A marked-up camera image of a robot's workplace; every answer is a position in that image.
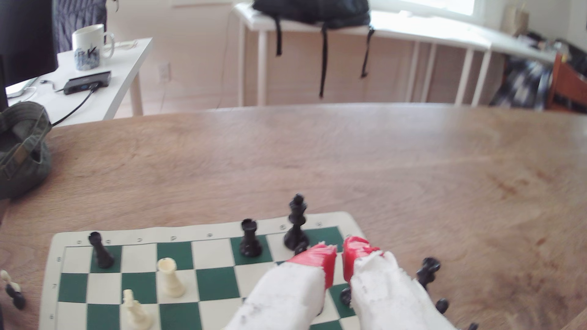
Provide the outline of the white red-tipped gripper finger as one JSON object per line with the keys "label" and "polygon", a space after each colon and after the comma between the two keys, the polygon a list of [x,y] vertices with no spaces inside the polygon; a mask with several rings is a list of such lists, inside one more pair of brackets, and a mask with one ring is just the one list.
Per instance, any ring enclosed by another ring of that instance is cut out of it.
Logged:
{"label": "white red-tipped gripper finger", "polygon": [[337,250],[316,244],[270,269],[225,329],[309,329],[333,286]]}
{"label": "white red-tipped gripper finger", "polygon": [[361,329],[456,329],[392,252],[350,236],[343,242],[342,260]]}

